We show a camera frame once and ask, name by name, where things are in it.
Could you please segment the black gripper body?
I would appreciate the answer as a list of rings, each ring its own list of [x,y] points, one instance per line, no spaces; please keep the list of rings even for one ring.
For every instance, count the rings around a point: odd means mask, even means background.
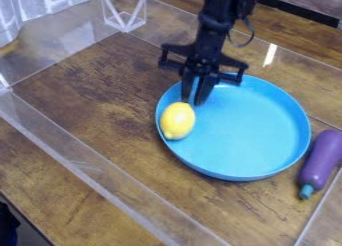
[[[183,63],[167,58],[168,53],[173,53],[185,58]],[[230,66],[238,69],[236,75],[224,74],[219,70],[219,66]],[[159,59],[159,67],[167,70],[175,70],[180,77],[184,85],[191,85],[196,77],[208,78],[214,77],[214,82],[218,83],[224,80],[232,84],[239,85],[243,78],[244,70],[248,65],[232,59],[231,57],[222,54],[219,51],[215,52],[214,56],[200,54],[195,51],[195,45],[161,45],[161,56]]]

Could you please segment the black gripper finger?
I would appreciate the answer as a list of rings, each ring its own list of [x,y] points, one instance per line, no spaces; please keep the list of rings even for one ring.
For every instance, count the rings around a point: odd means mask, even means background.
[[[195,74],[192,73],[191,70],[185,69],[181,75],[181,101],[183,102],[187,102],[189,99],[193,81],[195,81]]]
[[[193,98],[193,104],[196,106],[201,105],[205,102],[218,82],[219,82],[219,77],[215,73],[209,73],[208,75],[205,75],[199,79],[195,98]]]

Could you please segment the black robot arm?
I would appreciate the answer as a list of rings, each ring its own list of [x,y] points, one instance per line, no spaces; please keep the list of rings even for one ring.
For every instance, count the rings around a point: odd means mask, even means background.
[[[181,101],[187,102],[193,80],[199,78],[193,104],[201,105],[215,85],[227,81],[234,85],[242,83],[244,70],[248,65],[222,53],[224,41],[231,41],[230,31],[235,22],[242,20],[255,34],[248,16],[252,14],[256,0],[204,0],[197,14],[197,32],[189,45],[161,45],[159,67],[175,70],[181,77]],[[254,36],[243,44],[232,43],[238,48],[244,47]]]

